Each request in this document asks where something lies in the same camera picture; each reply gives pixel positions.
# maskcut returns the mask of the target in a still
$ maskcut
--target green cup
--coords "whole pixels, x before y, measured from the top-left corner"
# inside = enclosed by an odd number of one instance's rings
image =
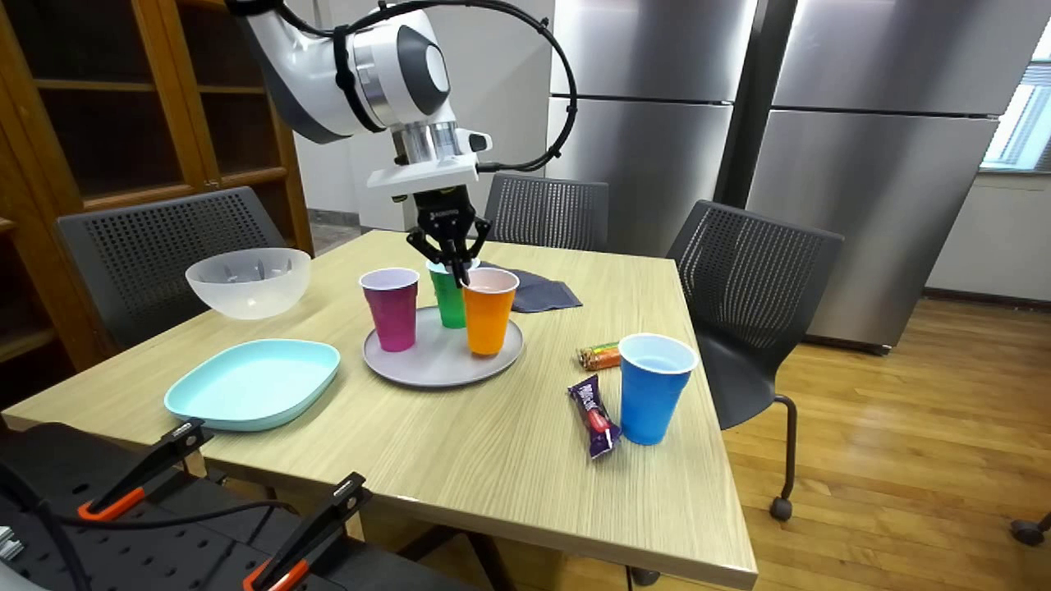
[[[460,285],[455,285],[452,271],[445,265],[438,265],[438,262],[429,262],[426,268],[429,268],[429,281],[432,281],[440,326],[444,328],[464,328],[467,326],[467,312],[464,312],[464,297],[460,297]]]

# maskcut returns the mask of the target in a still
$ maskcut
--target candy wrapper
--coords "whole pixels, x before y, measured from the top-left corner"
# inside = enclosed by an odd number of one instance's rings
[[[602,393],[598,393],[598,374],[589,374],[576,386],[567,386],[567,398],[578,404],[586,433],[589,433],[589,453],[590,460],[602,460],[616,451],[621,429],[604,415]]]
[[[602,340],[602,344],[581,349],[581,350],[578,350],[578,366],[581,366],[586,372],[621,367],[616,340]]]

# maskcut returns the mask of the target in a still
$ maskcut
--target white plate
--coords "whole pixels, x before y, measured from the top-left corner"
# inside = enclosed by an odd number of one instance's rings
[[[444,328],[438,309],[416,312],[416,344],[408,350],[384,350],[377,336],[363,337],[363,366],[403,386],[460,386],[489,380],[523,357],[523,333],[505,326],[503,350],[497,357],[474,357],[467,350],[467,328]]]
[[[246,340],[175,380],[165,407],[214,429],[271,429],[299,416],[334,372],[337,350],[325,340]]]

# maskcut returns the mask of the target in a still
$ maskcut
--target black clamp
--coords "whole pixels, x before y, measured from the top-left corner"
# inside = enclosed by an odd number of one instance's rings
[[[81,502],[74,515],[81,522],[115,522],[147,499],[147,478],[185,462],[210,433],[205,419],[185,419],[168,429],[106,497]]]
[[[293,537],[259,567],[253,567],[240,587],[243,591],[293,591],[299,587],[311,566],[346,537],[346,522],[362,510],[370,492],[363,490],[363,476],[346,476],[332,492],[328,502],[302,522]]]
[[[408,233],[408,242],[419,251],[429,262],[445,265],[455,285],[467,285],[467,268],[483,252],[491,223],[474,214],[467,187],[426,189],[415,194],[415,199],[416,227]]]

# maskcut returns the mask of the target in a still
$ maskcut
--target stainless steel refrigerator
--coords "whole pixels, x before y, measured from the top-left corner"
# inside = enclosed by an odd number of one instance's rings
[[[611,187],[611,251],[667,252],[693,199],[708,199],[755,21],[755,0],[556,0],[581,105],[547,178]],[[553,65],[547,128],[566,119]]]
[[[768,0],[760,93],[740,111],[755,153],[737,158],[755,166],[722,199],[846,235],[814,337],[901,340],[1048,12],[1048,0]]]

